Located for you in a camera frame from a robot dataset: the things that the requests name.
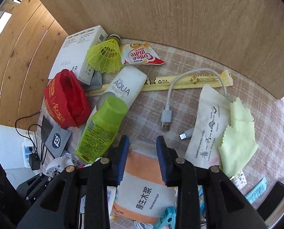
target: yellow shuttlecock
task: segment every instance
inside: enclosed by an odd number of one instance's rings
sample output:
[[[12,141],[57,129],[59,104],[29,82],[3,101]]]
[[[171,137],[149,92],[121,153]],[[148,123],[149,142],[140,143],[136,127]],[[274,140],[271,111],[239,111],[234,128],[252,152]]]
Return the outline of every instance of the yellow shuttlecock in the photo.
[[[120,70],[122,66],[120,43],[121,38],[117,34],[111,34],[106,41],[90,47],[87,51],[89,67],[101,73],[114,73]]]

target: coffee mate packet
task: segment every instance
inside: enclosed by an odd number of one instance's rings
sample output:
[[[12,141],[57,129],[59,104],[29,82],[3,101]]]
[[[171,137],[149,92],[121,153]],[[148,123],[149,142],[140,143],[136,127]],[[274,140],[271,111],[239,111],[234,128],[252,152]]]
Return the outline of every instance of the coffee mate packet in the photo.
[[[147,42],[121,46],[121,56],[123,64],[161,65],[165,63]]]

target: turquoise clip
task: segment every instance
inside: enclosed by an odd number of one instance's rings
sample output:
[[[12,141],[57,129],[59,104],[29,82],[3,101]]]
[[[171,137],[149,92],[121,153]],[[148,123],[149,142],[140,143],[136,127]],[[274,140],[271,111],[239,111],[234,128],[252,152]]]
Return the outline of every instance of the turquoise clip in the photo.
[[[173,207],[167,207],[164,213],[160,216],[155,223],[153,229],[160,229],[163,226],[168,226],[169,229],[175,229],[176,224],[176,212]]]

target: orange and white tissue packet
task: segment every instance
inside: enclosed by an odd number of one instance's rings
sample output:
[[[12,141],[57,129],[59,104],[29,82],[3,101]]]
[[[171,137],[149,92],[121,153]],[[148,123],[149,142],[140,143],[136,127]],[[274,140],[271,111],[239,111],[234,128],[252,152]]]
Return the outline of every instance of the orange and white tissue packet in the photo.
[[[165,63],[147,42],[121,46],[121,57],[123,64],[161,65]]]
[[[175,206],[175,190],[162,181],[156,146],[131,143],[123,180],[112,211],[139,222],[155,224],[167,207]]]

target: black power adapter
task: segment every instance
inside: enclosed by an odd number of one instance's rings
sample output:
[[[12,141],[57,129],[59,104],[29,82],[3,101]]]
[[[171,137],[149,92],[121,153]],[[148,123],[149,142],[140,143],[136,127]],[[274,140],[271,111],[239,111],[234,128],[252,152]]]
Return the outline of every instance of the black power adapter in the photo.
[[[29,155],[29,165],[32,170],[40,169],[40,158],[37,153],[31,153]]]

